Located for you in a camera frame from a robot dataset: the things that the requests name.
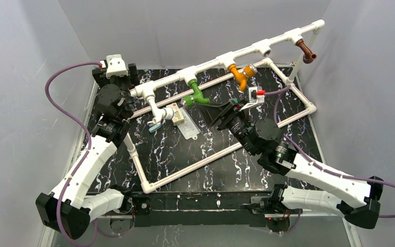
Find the green water faucet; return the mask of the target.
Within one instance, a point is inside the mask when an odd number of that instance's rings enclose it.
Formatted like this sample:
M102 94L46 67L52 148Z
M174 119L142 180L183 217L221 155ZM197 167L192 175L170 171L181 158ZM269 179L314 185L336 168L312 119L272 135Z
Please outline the green water faucet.
M182 106L190 108L196 104L210 104L210 99L203 96L196 79L190 80L188 85L193 90L193 94L186 95L181 99Z

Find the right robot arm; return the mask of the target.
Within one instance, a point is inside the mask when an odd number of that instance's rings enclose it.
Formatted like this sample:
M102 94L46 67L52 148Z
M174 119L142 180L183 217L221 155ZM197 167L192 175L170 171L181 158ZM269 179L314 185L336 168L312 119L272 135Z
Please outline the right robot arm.
M258 156L257 162L265 170L314 186L305 190L277 184L269 197L252 201L252 211L266 214L309 209L338 215L364 229L375 228L381 208L381 183L356 180L302 155L284 139L283 131L271 118L251 121L244 106L245 101L231 99L220 105L198 105L198 110L206 125L229 130L249 155Z

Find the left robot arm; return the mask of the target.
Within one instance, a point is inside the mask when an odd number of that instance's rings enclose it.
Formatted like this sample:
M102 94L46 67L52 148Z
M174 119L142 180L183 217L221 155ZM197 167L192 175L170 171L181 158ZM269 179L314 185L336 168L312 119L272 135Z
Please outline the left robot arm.
M93 62L92 75L100 89L97 98L97 122L92 130L81 125L86 147L69 172L50 192L41 193L35 204L42 223L60 232L73 245L88 227L110 211L135 214L130 190L112 185L104 192L87 197L87 192L101 168L125 145L134 150L129 136L129 118L133 114L131 89L139 84L134 63L114 67L106 61Z

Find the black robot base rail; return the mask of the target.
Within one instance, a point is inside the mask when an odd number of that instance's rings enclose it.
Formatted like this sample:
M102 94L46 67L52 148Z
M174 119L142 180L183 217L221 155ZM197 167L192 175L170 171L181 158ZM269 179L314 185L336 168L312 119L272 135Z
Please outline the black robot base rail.
M112 213L130 216L136 227L165 225L245 225L284 232L294 210L284 208L270 192L130 192Z

